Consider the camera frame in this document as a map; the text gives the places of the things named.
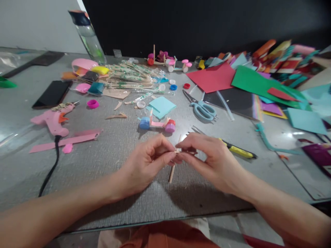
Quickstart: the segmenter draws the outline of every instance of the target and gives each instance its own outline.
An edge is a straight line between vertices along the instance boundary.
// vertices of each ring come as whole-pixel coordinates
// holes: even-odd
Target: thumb
[[[197,157],[194,157],[192,154],[183,152],[183,153],[179,153],[177,156],[179,159],[182,159],[186,163],[190,164],[203,177],[209,178],[213,174],[213,169],[208,164],[201,161]]]
[[[155,159],[149,166],[149,170],[156,175],[164,166],[176,157],[176,153],[167,152]]]

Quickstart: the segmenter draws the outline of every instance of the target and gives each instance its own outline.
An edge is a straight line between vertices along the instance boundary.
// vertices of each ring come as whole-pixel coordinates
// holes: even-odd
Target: black wall
[[[168,51],[179,60],[255,51],[265,41],[331,44],[330,0],[83,0],[107,55],[146,58]]]

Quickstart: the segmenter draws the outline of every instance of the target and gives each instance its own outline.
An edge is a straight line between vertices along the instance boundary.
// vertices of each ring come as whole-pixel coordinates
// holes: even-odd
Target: pink glue gun
[[[60,135],[65,137],[69,134],[69,130],[63,128],[61,125],[62,122],[68,120],[68,118],[65,118],[64,115],[71,112],[75,108],[75,105],[77,105],[79,102],[80,101],[69,103],[64,108],[59,107],[58,110],[47,110],[43,114],[32,118],[31,122],[37,125],[46,123],[52,135]]]

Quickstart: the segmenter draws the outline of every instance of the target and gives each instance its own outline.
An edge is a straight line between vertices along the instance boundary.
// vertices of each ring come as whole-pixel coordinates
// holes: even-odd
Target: hand
[[[193,166],[218,190],[237,195],[238,182],[242,180],[247,171],[241,167],[221,140],[202,134],[190,133],[176,147],[183,149],[193,147],[203,151],[207,155],[205,162],[186,152],[179,153],[177,159],[184,160]]]
[[[138,144],[116,172],[121,198],[143,191],[167,164],[181,163],[175,157],[175,147],[162,134]]]

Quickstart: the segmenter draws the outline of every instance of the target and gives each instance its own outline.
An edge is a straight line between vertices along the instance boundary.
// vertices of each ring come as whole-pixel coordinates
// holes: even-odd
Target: smartphone
[[[52,108],[62,103],[69,88],[72,85],[72,81],[62,82],[53,81],[39,97],[36,103],[32,106],[33,109],[47,109]]]

